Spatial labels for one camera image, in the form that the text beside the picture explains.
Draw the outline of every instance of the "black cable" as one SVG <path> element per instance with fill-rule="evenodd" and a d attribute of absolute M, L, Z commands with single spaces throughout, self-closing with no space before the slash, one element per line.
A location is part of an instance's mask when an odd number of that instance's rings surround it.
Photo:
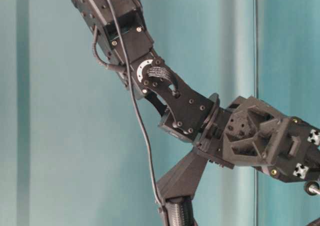
<path fill-rule="evenodd" d="M 92 53 L 93 53 L 94 58 L 99 63 L 99 65 L 103 66 L 107 70 L 113 70 L 116 72 L 123 73 L 125 71 L 124 67 L 122 67 L 120 65 L 116 65 L 116 64 L 106 63 L 99 57 L 98 52 L 97 52 L 97 43 L 98 43 L 98 27 L 94 26 L 93 42 L 92 42 Z"/>
<path fill-rule="evenodd" d="M 134 110 L 135 110 L 135 113 L 136 113 L 136 117 L 138 119 L 140 128 L 142 130 L 142 133 L 143 133 L 143 136 L 144 136 L 144 140 L 145 140 L 145 143 L 146 143 L 146 147 L 147 147 L 147 151 L 148 151 L 149 170 L 150 170 L 150 176 L 151 176 L 152 186 L 153 186 L 153 190 L 154 190 L 153 191 L 154 197 L 155 197 L 156 202 L 159 205 L 164 206 L 161 203 L 161 200 L 159 198 L 158 191 L 157 191 L 157 188 L 156 188 L 156 179 L 155 179 L 155 171 L 154 171 L 153 160 L 152 160 L 151 145 L 150 145 L 148 134 L 146 132 L 145 125 L 143 123 L 143 120 L 141 118 L 141 115 L 140 115 L 140 112 L 139 112 L 139 109 L 138 109 L 138 106 L 137 106 L 135 93 L 134 93 L 133 86 L 132 86 L 131 69 L 130 69 L 130 63 L 129 63 L 129 59 L 128 59 L 128 53 L 127 53 L 126 45 L 124 44 L 124 41 L 123 41 L 123 38 L 122 38 L 121 29 L 120 29 L 119 22 L 117 20 L 115 9 L 114 9 L 114 7 L 112 5 L 112 2 L 111 2 L 111 0 L 106 0 L 106 1 L 107 1 L 108 5 L 110 7 L 110 10 L 111 10 L 111 13 L 112 13 L 112 17 L 113 17 L 113 20 L 114 20 L 114 24 L 115 24 L 115 28 L 116 28 L 116 31 L 117 31 L 117 33 L 119 35 L 119 40 L 120 40 L 120 43 L 121 43 L 121 46 L 122 46 L 122 49 L 123 49 L 123 54 L 124 54 L 125 63 L 126 63 L 126 69 L 127 69 L 128 82 L 129 82 L 130 95 L 131 95 L 133 107 L 134 107 Z"/>

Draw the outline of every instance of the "teal background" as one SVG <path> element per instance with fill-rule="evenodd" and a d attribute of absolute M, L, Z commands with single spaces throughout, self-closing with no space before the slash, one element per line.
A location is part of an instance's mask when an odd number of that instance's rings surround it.
<path fill-rule="evenodd" d="M 287 115 L 320 126 L 319 0 L 258 0 L 259 96 Z M 303 183 L 259 173 L 259 225 L 302 226 L 320 216 Z"/>
<path fill-rule="evenodd" d="M 254 93 L 253 0 L 142 0 L 157 52 L 222 106 Z M 161 225 L 128 92 L 97 65 L 70 0 L 0 0 L 0 225 Z M 139 102 L 156 177 L 191 145 Z M 209 164 L 200 225 L 254 224 L 254 172 Z"/>

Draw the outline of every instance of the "robotic arm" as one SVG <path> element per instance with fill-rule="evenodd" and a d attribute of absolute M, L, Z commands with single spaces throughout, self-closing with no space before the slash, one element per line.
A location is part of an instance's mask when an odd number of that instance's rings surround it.
<path fill-rule="evenodd" d="M 128 61 L 136 98 L 154 105 L 160 128 L 193 144 L 192 151 L 156 183 L 164 225 L 197 225 L 192 199 L 208 161 L 230 169 L 252 166 L 283 182 L 318 180 L 318 128 L 254 97 L 238 97 L 224 109 L 218 94 L 206 98 L 194 91 L 155 52 L 140 0 L 72 2 L 94 35 L 93 53 L 99 63 L 116 71 L 128 88 Z M 99 58 L 97 44 L 108 63 Z"/>

